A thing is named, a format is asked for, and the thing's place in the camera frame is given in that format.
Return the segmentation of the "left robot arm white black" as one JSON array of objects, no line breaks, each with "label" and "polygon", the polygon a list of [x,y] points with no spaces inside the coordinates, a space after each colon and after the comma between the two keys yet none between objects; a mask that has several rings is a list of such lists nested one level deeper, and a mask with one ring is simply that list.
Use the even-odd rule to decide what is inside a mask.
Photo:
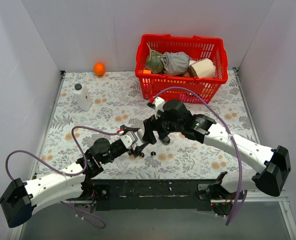
[{"label": "left robot arm white black", "polygon": [[11,182],[0,197],[0,205],[10,228],[27,222],[36,212],[68,199],[89,200],[94,194],[87,180],[103,171],[103,164],[129,153],[140,155],[147,143],[136,145],[129,136],[121,136],[115,142],[106,138],[97,139],[85,152],[85,159],[79,159],[55,173],[22,181],[11,177]]}]

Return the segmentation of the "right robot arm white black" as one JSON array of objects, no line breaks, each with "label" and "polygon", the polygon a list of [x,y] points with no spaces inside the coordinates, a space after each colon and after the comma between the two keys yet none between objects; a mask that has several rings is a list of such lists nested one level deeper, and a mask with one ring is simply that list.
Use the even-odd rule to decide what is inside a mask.
[{"label": "right robot arm white black", "polygon": [[280,196],[291,171],[287,148],[263,146],[229,133],[214,119],[204,114],[192,114],[177,99],[165,101],[156,97],[147,105],[154,109],[154,115],[143,122],[143,142],[155,144],[155,132],[162,140],[169,133],[181,133],[189,140],[215,147],[251,167],[248,171],[240,170],[236,175],[220,174],[213,186],[218,198],[225,199],[231,193],[245,190],[260,190],[272,197]]}]

